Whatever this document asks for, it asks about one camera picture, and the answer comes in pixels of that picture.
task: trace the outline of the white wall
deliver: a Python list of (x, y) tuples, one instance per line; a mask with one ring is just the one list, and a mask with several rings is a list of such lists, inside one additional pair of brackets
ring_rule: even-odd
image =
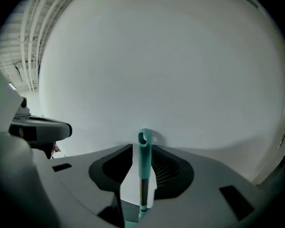
[(136, 143), (145, 127), (252, 180), (285, 130), (285, 47), (245, 0), (74, 0), (39, 81), (44, 114), (73, 127), (67, 156)]
[(42, 115), (38, 91), (31, 92), (30, 90), (22, 90), (22, 91), (18, 91), (18, 93), (19, 95), (27, 98), (28, 108), (32, 115), (35, 115), (35, 116)]

